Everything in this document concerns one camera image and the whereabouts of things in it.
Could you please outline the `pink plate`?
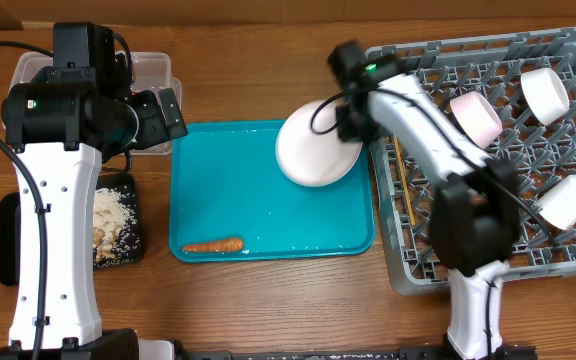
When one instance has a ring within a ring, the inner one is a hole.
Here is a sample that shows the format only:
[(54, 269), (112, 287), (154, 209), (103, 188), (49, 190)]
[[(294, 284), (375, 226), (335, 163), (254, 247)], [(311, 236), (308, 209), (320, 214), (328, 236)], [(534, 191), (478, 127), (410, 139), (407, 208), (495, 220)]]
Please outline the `pink plate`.
[(310, 120), (323, 100), (307, 103), (284, 122), (277, 136), (275, 153), (284, 175), (308, 187), (330, 185), (344, 177), (359, 158), (360, 142), (342, 142), (336, 129), (316, 134)]

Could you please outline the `wooden chopstick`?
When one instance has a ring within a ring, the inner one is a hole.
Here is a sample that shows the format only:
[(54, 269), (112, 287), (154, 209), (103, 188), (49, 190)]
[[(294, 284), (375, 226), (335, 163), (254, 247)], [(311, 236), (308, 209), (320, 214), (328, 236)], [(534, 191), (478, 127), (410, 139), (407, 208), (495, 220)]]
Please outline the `wooden chopstick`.
[(396, 153), (397, 165), (399, 168), (399, 178), (400, 178), (400, 181), (402, 184), (403, 193), (404, 193), (404, 200), (406, 203), (407, 214), (409, 217), (409, 223), (414, 228), (416, 226), (416, 220), (415, 220), (414, 211), (413, 211), (412, 203), (411, 203), (411, 199), (410, 199), (408, 183), (406, 180), (405, 161), (404, 161), (403, 152), (402, 152), (400, 143), (398, 141), (398, 138), (396, 138), (394, 136), (393, 136), (393, 144), (394, 144), (394, 149), (395, 149), (395, 153)]

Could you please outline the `pink bowl with rice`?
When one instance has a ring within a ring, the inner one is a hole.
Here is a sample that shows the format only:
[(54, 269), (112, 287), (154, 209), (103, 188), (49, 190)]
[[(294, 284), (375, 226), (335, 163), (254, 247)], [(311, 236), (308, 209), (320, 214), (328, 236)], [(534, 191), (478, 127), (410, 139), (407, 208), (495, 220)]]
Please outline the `pink bowl with rice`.
[(497, 112), (478, 92), (468, 92), (449, 102), (452, 114), (464, 133), (480, 148), (488, 147), (502, 132)]

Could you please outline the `orange carrot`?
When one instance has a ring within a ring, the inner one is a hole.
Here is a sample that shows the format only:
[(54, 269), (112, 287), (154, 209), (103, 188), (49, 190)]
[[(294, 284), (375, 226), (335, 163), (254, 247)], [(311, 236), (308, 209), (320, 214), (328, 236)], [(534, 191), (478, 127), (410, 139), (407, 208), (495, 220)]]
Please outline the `orange carrot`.
[(187, 244), (182, 250), (190, 253), (240, 252), (244, 249), (244, 240), (239, 237), (224, 238), (210, 242)]

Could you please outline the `white cup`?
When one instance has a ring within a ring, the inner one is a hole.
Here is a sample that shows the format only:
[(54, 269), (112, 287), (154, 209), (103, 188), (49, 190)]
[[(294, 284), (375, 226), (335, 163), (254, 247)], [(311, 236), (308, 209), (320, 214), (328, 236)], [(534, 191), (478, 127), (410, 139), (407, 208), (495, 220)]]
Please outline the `white cup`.
[(576, 175), (569, 175), (547, 191), (537, 202), (538, 214), (560, 230), (576, 223)]

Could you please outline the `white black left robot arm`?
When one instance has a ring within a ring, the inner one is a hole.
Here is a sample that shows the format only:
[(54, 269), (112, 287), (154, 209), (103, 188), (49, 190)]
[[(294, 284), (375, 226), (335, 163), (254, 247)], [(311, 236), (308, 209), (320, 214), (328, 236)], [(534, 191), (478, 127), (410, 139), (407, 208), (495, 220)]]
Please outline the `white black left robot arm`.
[(20, 83), (0, 140), (17, 172), (19, 289), (0, 359), (176, 359), (178, 345), (104, 331), (93, 279), (94, 197), (103, 162), (186, 135), (175, 92)]

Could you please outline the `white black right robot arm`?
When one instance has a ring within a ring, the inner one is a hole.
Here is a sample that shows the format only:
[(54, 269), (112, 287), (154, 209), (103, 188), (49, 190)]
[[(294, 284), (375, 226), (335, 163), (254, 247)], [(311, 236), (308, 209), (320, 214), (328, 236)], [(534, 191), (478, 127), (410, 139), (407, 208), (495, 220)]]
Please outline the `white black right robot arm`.
[(518, 176), (462, 135), (416, 75), (392, 57), (343, 60), (331, 70), (346, 100), (343, 141), (389, 134), (414, 159), (434, 192), (428, 241), (449, 271), (451, 322), (446, 341), (461, 359), (493, 359), (502, 346), (502, 278), (519, 237)]

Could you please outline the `grey dishwasher rack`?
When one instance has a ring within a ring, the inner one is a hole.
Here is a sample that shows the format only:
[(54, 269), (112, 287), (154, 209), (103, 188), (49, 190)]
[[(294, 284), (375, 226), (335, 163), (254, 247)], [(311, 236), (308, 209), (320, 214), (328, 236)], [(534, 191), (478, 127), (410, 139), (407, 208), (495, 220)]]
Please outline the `grey dishwasher rack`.
[[(478, 92), (497, 111), (503, 130), (489, 152), (514, 162), (520, 194), (534, 204), (550, 188), (576, 175), (576, 27), (376, 46), (368, 56), (395, 54), (413, 68), (427, 94), (441, 108), (462, 94)], [(534, 117), (522, 94), (523, 73), (551, 68), (562, 80), (570, 108), (548, 126)], [(393, 140), (370, 147), (377, 180), (379, 223), (389, 280), (403, 295), (444, 290), (447, 271), (427, 242), (432, 190), (404, 151), (406, 180), (416, 226), (409, 223)], [(576, 224), (546, 235), (524, 219), (511, 258), (516, 279), (576, 276)]]

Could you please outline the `clear plastic bin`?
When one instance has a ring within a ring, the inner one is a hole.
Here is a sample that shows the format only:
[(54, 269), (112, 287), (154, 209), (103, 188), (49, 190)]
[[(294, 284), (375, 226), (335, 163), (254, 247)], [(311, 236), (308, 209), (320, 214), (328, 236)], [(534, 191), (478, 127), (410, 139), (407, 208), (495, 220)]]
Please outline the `clear plastic bin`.
[(17, 154), (39, 143), (55, 143), (68, 152), (88, 146), (104, 161), (147, 151), (130, 149), (139, 129), (132, 95), (172, 88), (181, 106), (170, 58), (160, 52), (115, 51), (108, 75), (91, 67), (58, 68), (53, 55), (30, 52), (21, 56), (13, 80), (2, 120), (5, 141)]

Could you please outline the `teal serving tray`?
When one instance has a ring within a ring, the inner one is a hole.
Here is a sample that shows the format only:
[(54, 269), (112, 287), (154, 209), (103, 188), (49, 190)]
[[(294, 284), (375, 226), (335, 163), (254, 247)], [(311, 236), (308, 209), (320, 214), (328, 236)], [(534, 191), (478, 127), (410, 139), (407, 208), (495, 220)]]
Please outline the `teal serving tray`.
[[(173, 142), (169, 248), (190, 263), (356, 255), (376, 235), (368, 153), (325, 187), (290, 181), (275, 158), (280, 120), (195, 123)], [(240, 252), (187, 244), (239, 237)]]

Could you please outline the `rice and food scraps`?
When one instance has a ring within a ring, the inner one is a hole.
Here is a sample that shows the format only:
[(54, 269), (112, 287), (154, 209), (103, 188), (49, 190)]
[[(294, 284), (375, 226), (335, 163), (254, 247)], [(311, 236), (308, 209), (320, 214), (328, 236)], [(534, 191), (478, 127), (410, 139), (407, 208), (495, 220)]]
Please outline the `rice and food scraps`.
[(132, 249), (130, 230), (136, 224), (135, 211), (129, 205), (130, 196), (119, 190), (102, 188), (95, 192), (93, 207), (94, 263), (117, 263)]

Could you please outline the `black plastic tray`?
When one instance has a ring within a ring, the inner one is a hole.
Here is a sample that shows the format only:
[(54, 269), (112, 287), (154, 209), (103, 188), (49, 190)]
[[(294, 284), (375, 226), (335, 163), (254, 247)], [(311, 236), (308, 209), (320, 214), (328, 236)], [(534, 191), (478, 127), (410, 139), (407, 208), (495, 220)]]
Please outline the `black plastic tray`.
[[(98, 178), (93, 207), (93, 266), (135, 263), (143, 257), (137, 189), (121, 171)], [(0, 201), (0, 283), (19, 282), (20, 199), (17, 192)]]

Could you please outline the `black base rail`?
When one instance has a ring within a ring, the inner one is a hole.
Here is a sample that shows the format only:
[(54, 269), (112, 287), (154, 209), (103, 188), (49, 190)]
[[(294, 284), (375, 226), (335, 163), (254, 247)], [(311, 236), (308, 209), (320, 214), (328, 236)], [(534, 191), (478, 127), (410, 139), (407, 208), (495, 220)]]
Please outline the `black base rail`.
[(442, 346), (401, 347), (394, 351), (271, 352), (237, 354), (230, 351), (189, 352), (179, 341), (139, 340), (140, 359), (177, 360), (434, 360), (457, 359)]

